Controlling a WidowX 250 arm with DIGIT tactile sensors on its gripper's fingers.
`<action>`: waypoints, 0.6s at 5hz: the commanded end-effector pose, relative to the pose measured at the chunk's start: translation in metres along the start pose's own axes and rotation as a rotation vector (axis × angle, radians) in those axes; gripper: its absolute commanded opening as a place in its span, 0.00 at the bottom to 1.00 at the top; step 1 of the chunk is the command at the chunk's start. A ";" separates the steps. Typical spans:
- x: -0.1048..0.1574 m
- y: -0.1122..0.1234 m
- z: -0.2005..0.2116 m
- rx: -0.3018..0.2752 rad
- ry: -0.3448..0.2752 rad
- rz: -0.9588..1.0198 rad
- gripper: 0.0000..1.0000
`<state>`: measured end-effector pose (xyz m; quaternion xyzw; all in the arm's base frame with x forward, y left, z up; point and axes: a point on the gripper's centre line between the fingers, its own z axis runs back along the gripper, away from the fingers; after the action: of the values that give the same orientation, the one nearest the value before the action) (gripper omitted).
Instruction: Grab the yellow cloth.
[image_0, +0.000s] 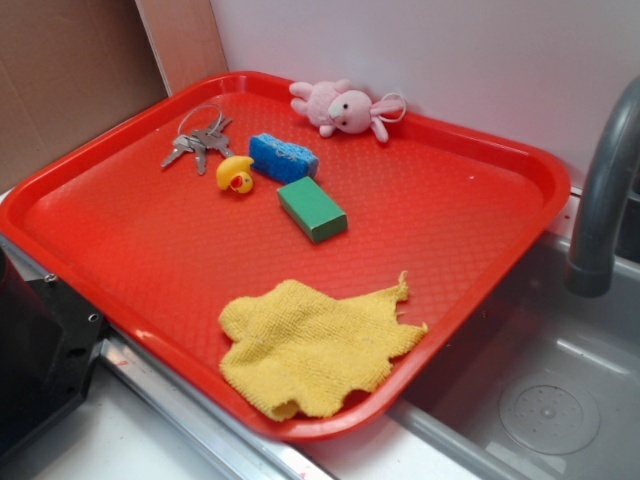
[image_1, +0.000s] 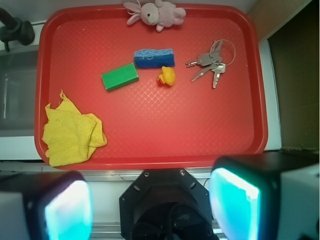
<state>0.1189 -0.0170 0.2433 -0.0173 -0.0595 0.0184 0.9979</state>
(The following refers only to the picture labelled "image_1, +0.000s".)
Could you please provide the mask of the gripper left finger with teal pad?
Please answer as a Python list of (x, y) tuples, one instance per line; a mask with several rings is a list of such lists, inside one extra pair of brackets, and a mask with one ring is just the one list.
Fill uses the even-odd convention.
[(91, 187), (77, 171), (0, 178), (2, 240), (88, 240), (93, 218)]

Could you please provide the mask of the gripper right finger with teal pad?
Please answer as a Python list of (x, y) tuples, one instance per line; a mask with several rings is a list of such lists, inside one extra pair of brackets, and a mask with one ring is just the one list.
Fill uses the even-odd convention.
[(219, 157), (209, 178), (211, 212), (229, 240), (317, 240), (320, 160), (314, 153)]

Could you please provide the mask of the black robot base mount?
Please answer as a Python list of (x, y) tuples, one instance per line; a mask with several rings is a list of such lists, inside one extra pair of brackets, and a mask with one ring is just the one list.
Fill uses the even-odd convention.
[(217, 240), (209, 191), (184, 169), (147, 169), (119, 197), (126, 240)]

